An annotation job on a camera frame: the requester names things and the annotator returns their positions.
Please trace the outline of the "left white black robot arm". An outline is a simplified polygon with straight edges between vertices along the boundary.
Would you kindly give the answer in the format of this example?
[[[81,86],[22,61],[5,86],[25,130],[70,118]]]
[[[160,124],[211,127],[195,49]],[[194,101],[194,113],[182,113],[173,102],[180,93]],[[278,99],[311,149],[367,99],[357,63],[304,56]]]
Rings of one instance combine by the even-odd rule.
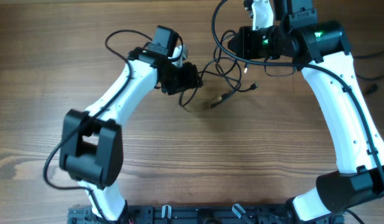
[[[122,129],[140,101],[159,87],[175,95],[200,87],[197,67],[186,61],[180,35],[158,26],[143,47],[130,51],[107,92],[85,111],[70,110],[63,121],[59,166],[88,193],[85,223],[131,223],[116,179],[123,165]]]

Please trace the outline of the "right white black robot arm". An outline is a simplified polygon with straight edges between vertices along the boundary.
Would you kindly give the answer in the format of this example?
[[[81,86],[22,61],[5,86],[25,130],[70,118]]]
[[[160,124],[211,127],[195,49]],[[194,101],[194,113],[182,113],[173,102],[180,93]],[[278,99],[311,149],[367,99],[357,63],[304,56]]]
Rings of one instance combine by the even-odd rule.
[[[291,200],[297,223],[311,223],[384,197],[384,141],[357,83],[344,28],[319,22],[310,1],[245,1],[253,20],[228,43],[237,58],[290,57],[312,88],[334,144],[337,170]]]

